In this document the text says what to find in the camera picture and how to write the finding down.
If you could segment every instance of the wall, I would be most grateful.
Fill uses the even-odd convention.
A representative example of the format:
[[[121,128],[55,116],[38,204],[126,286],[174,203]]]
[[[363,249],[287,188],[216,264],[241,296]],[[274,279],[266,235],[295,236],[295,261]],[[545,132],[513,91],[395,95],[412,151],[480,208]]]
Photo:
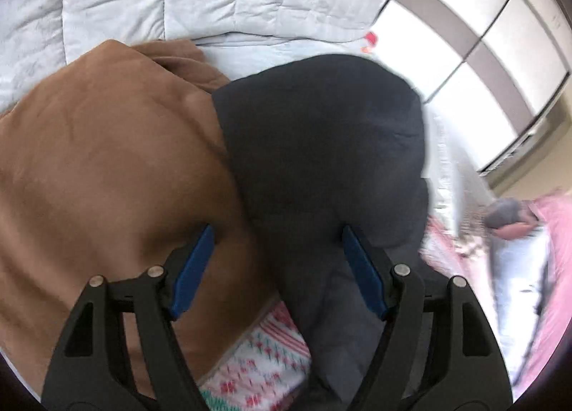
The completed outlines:
[[[564,91],[563,101],[572,113],[572,84],[568,84]],[[557,187],[572,192],[572,128],[568,128],[542,155],[541,160],[502,195],[531,199]]]

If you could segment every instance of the red object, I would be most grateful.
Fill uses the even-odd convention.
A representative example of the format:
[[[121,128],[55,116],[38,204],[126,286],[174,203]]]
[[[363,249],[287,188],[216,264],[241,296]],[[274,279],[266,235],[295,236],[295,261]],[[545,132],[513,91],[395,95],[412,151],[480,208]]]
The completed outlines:
[[[378,44],[378,36],[373,32],[366,33],[365,39],[368,41],[370,46],[376,46]]]
[[[220,393],[224,395],[227,393],[236,393],[236,385],[234,382],[222,382],[220,384]]]
[[[252,395],[250,397],[247,397],[246,402],[247,402],[247,407],[258,406],[260,404],[260,395],[256,394],[256,395]]]

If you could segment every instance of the black fabric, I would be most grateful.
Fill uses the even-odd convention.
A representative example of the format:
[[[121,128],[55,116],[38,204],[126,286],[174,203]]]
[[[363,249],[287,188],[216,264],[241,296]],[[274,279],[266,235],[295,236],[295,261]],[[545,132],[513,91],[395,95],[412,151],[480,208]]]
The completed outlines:
[[[10,366],[0,354],[0,409],[18,411],[45,411],[44,407],[28,393]]]
[[[383,323],[345,261],[342,224],[393,262],[432,272],[418,256],[428,201],[419,98],[372,61],[325,55],[234,81],[213,101],[247,213],[312,354],[316,380],[293,409],[344,409]]]

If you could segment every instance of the patterned fabric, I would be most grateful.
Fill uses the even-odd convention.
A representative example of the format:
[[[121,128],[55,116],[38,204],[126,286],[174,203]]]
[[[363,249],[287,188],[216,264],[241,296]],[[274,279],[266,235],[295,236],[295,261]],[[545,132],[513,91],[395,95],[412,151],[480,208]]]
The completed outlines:
[[[212,411],[281,411],[310,372],[310,352],[284,303],[203,384]]]
[[[427,220],[420,254],[425,263],[444,276],[466,275],[461,257],[455,249],[453,237],[435,216],[429,216]]]
[[[459,239],[455,242],[457,253],[465,258],[488,258],[490,255],[488,234],[483,224],[485,206],[469,211],[461,223]]]

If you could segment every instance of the metal screw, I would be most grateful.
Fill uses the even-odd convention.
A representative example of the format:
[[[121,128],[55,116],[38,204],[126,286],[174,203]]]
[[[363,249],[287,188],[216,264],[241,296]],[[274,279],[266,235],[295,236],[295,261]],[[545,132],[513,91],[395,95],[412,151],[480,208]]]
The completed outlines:
[[[459,288],[464,288],[467,286],[467,279],[461,276],[454,276],[453,283]]]
[[[152,267],[148,268],[147,275],[149,277],[153,277],[153,278],[161,277],[164,272],[165,272],[165,269],[163,269],[163,266],[152,266]]]
[[[93,287],[99,287],[103,284],[104,282],[104,277],[103,276],[93,276],[90,280],[89,280],[89,284]]]
[[[397,264],[394,267],[394,271],[398,276],[401,277],[406,277],[409,276],[409,274],[411,274],[411,269],[407,264]]]

